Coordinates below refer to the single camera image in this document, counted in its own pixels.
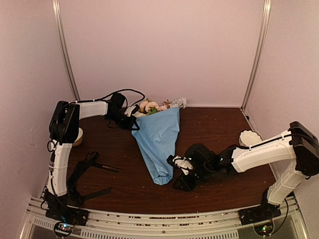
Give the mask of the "white rose stem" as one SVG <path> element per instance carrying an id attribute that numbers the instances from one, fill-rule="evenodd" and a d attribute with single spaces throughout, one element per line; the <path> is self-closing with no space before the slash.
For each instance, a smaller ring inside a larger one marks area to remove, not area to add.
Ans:
<path id="1" fill-rule="evenodd" d="M 150 101 L 149 99 L 146 99 L 145 101 L 142 101 L 139 105 L 139 109 L 136 113 L 134 113 L 134 116 L 144 117 L 149 116 L 155 113 L 159 112 L 159 105 L 157 102 Z"/>

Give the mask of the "blue wrapping paper sheet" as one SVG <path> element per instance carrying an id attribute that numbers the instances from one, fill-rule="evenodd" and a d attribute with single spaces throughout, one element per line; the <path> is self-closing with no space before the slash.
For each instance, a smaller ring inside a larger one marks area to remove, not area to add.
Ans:
<path id="1" fill-rule="evenodd" d="M 175 155 L 180 131 L 180 109 L 171 108 L 150 116 L 137 118 L 140 127 L 132 131 L 152 181 L 165 185 L 173 178 L 173 167 L 167 158 Z"/>

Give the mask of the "large pink peony stem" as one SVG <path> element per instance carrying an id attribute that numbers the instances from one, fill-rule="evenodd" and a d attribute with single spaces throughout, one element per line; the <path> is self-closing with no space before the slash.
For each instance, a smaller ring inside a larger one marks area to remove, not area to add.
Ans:
<path id="1" fill-rule="evenodd" d="M 160 105 L 158 107 L 158 110 L 161 112 L 161 111 L 165 111 L 165 110 L 168 110 L 171 108 L 171 104 L 172 104 L 172 101 L 170 101 L 169 99 L 167 99 L 166 101 L 163 102 L 162 105 Z"/>

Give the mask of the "light blue flower stem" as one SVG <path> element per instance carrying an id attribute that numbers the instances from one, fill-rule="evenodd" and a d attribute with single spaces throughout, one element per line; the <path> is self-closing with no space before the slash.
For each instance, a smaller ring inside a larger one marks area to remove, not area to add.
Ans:
<path id="1" fill-rule="evenodd" d="M 179 98 L 179 99 L 174 99 L 170 103 L 171 108 L 182 108 L 185 109 L 187 106 L 187 99 L 185 97 Z"/>

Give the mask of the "black ribbon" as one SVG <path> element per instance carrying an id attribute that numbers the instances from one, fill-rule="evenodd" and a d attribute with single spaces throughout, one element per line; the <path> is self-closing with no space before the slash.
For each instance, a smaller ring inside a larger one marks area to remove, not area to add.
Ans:
<path id="1" fill-rule="evenodd" d="M 78 189 L 79 187 L 84 188 L 84 186 L 81 186 L 81 183 L 83 183 L 84 179 L 88 178 L 88 176 L 93 175 L 92 173 L 87 173 L 90 172 L 92 168 L 100 169 L 105 172 L 110 171 L 113 173 L 119 173 L 122 171 L 121 168 L 100 163 L 98 161 L 99 158 L 100 155 L 97 151 L 90 151 L 86 155 L 85 159 L 79 161 L 74 167 L 72 174 L 67 180 L 68 199 L 72 206 L 81 207 L 86 201 L 107 195 L 112 191 L 112 187 L 108 187 L 83 195 Z"/>

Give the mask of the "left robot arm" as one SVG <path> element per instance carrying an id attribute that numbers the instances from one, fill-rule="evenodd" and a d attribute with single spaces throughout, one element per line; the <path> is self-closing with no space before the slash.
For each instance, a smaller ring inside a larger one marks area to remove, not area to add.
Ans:
<path id="1" fill-rule="evenodd" d="M 59 101 L 56 105 L 49 124 L 50 141 L 47 149 L 51 153 L 49 162 L 49 179 L 44 199 L 49 209 L 61 221 L 67 221 L 72 216 L 67 201 L 71 200 L 80 206 L 85 200 L 98 197 L 110 192 L 110 188 L 98 191 L 88 196 L 81 196 L 77 190 L 79 178 L 91 167 L 117 172 L 117 168 L 96 163 L 99 154 L 95 151 L 88 153 L 84 160 L 77 163 L 71 176 L 67 176 L 70 151 L 80 137 L 79 123 L 81 119 L 103 116 L 105 120 L 114 122 L 125 130 L 139 130 L 134 113 L 139 110 L 137 102 L 128 105 L 127 98 L 117 90 L 102 98 L 66 102 Z"/>

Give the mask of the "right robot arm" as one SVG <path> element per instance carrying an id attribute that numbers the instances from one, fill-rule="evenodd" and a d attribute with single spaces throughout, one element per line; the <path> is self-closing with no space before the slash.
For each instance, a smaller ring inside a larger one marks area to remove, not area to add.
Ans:
<path id="1" fill-rule="evenodd" d="M 303 180 L 319 173 L 319 141 L 300 122 L 288 130 L 250 146 L 232 145 L 219 154 L 201 143 L 193 144 L 184 156 L 169 156 L 167 162 L 182 170 L 174 187 L 193 191 L 197 183 L 211 177 L 225 178 L 231 171 L 245 172 L 272 162 L 290 160 L 281 177 L 263 194 L 256 208 L 259 219 L 267 219 Z"/>

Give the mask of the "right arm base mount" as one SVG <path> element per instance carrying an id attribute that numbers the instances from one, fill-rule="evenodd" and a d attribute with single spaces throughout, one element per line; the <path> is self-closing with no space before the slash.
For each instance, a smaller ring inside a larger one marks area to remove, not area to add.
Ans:
<path id="1" fill-rule="evenodd" d="M 254 231 L 262 237 L 270 237 L 275 232 L 274 218 L 281 215 L 280 205 L 263 199 L 261 204 L 238 211 L 241 225 L 253 224 Z"/>

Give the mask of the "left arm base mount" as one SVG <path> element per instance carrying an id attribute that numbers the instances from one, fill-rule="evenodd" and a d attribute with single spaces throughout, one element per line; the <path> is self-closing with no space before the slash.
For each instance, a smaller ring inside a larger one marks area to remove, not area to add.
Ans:
<path id="1" fill-rule="evenodd" d="M 53 226 L 55 235 L 65 238 L 73 233 L 76 226 L 86 226 L 89 211 L 73 207 L 56 208 L 48 205 L 45 215 L 57 221 Z"/>

